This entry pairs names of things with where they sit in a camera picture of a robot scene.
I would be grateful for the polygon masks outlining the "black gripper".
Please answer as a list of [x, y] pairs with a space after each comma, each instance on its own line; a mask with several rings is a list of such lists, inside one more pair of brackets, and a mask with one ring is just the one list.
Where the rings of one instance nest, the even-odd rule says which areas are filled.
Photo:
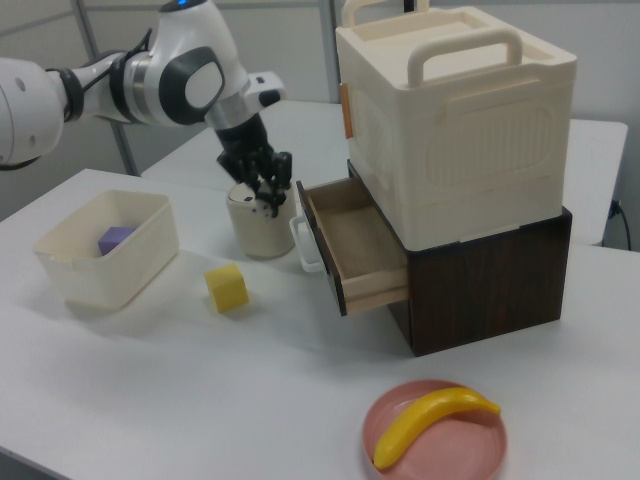
[[[268, 135], [259, 114], [235, 127], [215, 131], [223, 151], [217, 163], [237, 183], [244, 184], [264, 201], [276, 218], [291, 187], [292, 155], [276, 152], [268, 143]], [[260, 167], [260, 177], [256, 164]]]

